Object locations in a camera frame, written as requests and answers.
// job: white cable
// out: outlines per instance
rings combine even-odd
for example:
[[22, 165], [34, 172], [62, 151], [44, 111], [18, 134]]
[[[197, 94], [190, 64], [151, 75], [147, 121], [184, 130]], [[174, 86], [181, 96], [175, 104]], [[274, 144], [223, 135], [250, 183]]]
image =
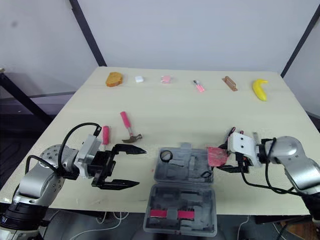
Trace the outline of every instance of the white cable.
[[92, 229], [92, 230], [82, 231], [82, 232], [78, 233], [77, 235], [71, 237], [70, 240], [76, 239], [77, 237], [79, 237], [80, 235], [85, 234], [85, 233], [115, 229], [115, 228], [119, 227], [119, 225], [121, 224], [121, 220], [122, 220], [122, 215], [121, 215], [121, 212], [120, 212], [120, 220], [119, 220], [117, 225], [115, 225], [113, 227], [110, 227], [110, 228], [105, 228], [105, 229]]
[[247, 222], [249, 222], [249, 215], [248, 215], [246, 221], [244, 221], [243, 223], [241, 223], [241, 224], [239, 225], [238, 234], [237, 234], [237, 237], [236, 237], [237, 240], [239, 240], [239, 234], [240, 234], [241, 226], [242, 226], [243, 224], [246, 224]]
[[[120, 220], [120, 218], [117, 217], [117, 215], [115, 214], [115, 212], [113, 212], [113, 216], [114, 216], [116, 219]], [[129, 216], [129, 212], [127, 212], [127, 214], [122, 218], [122, 220], [126, 219], [128, 216]]]
[[106, 216], [107, 216], [107, 211], [104, 213], [104, 216], [103, 216], [102, 221], [99, 221], [99, 218], [98, 218], [98, 217], [96, 217], [95, 220], [96, 220], [96, 222], [97, 222], [98, 224], [103, 224], [104, 221], [105, 221], [105, 219], [106, 219]]
[[[278, 234], [280, 234], [280, 232], [279, 232], [278, 228], [276, 227], [276, 225], [275, 225], [274, 223], [272, 223], [272, 225], [273, 225], [274, 229], [276, 230], [276, 232], [277, 232]], [[287, 240], [283, 235], [281, 235], [281, 238], [282, 238], [283, 240]]]

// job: plastic tool case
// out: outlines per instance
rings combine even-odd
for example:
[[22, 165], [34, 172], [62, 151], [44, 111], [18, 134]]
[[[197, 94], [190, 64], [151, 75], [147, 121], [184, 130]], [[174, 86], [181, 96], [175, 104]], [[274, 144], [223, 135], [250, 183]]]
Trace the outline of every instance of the plastic tool case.
[[160, 150], [143, 229], [150, 233], [214, 237], [217, 234], [213, 172], [204, 149]]

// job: black metal frame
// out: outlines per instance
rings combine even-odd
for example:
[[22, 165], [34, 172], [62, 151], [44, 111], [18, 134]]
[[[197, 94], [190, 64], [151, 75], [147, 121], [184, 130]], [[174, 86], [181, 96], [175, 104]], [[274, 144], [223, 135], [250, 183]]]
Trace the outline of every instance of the black metal frame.
[[286, 73], [288, 72], [291, 64], [294, 62], [294, 60], [295, 60], [296, 56], [298, 55], [300, 49], [301, 49], [302, 46], [305, 44], [305, 42], [306, 42], [306, 40], [307, 40], [307, 38], [308, 38], [311, 30], [314, 28], [314, 26], [316, 25], [316, 23], [317, 23], [317, 21], [318, 21], [319, 18], [320, 18], [320, 4], [319, 4], [318, 8], [316, 9], [313, 17], [311, 18], [308, 26], [306, 27], [306, 29], [305, 29], [305, 31], [304, 31], [304, 33], [303, 33], [300, 41], [298, 42], [297, 46], [295, 47], [295, 49], [294, 49], [291, 57], [289, 58], [288, 62], [286, 63], [286, 65], [285, 65], [285, 67], [284, 67], [284, 69], [283, 69], [283, 71], [282, 71], [282, 73], [281, 73], [281, 77], [282, 77], [282, 78], [283, 78], [283, 77], [286, 75]]
[[83, 36], [85, 37], [85, 40], [88, 43], [96, 62], [98, 63], [98, 65], [100, 67], [101, 66], [107, 67], [105, 59], [100, 52], [100, 49], [99, 49], [97, 42], [91, 32], [91, 29], [88, 25], [88, 22], [85, 18], [85, 15], [82, 12], [82, 9], [79, 5], [79, 2], [77, 0], [69, 0], [69, 1], [70, 1], [71, 7], [72, 7], [72, 12], [75, 16], [75, 19], [78, 22], [79, 27], [81, 28]]
[[[81, 28], [81, 31], [86, 39], [86, 42], [88, 43], [96, 62], [98, 63], [99, 66], [107, 66], [104, 57], [102, 56], [100, 49], [97, 45], [97, 42], [91, 32], [91, 29], [88, 25], [88, 22], [86, 20], [86, 17], [84, 15], [84, 13], [82, 12], [82, 9], [79, 5], [78, 0], [69, 0], [72, 6], [72, 11], [73, 14], [76, 18], [76, 21], [79, 24], [79, 27]], [[295, 47], [291, 57], [289, 58], [288, 62], [286, 63], [282, 73], [281, 73], [281, 77], [283, 78], [287, 71], [289, 70], [291, 64], [293, 63], [293, 61], [295, 60], [296, 56], [298, 55], [300, 49], [302, 48], [302, 46], [304, 45], [305, 41], [307, 40], [312, 28], [315, 26], [317, 20], [320, 17], [320, 4], [318, 6], [318, 8], [316, 9], [313, 17], [311, 18], [308, 26], [306, 27], [300, 41], [298, 42], [297, 46]]]
[[20, 90], [3, 72], [0, 72], [0, 86], [7, 90], [30, 112], [49, 125], [52, 118], [46, 114], [37, 104], [35, 104], [23, 91]]

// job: toolbox lid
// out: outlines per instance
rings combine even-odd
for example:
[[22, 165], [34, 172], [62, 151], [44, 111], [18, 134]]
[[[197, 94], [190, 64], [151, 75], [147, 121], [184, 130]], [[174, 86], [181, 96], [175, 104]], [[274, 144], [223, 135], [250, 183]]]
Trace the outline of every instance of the toolbox lid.
[[158, 183], [211, 185], [214, 177], [208, 164], [208, 151], [193, 149], [187, 142], [182, 143], [181, 147], [161, 148], [154, 180]]

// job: toast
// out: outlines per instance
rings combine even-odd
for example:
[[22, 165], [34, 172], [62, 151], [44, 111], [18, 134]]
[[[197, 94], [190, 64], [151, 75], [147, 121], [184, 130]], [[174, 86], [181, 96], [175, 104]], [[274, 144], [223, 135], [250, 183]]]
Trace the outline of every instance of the toast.
[[120, 72], [110, 72], [108, 78], [105, 81], [108, 87], [115, 87], [122, 84], [122, 74]]

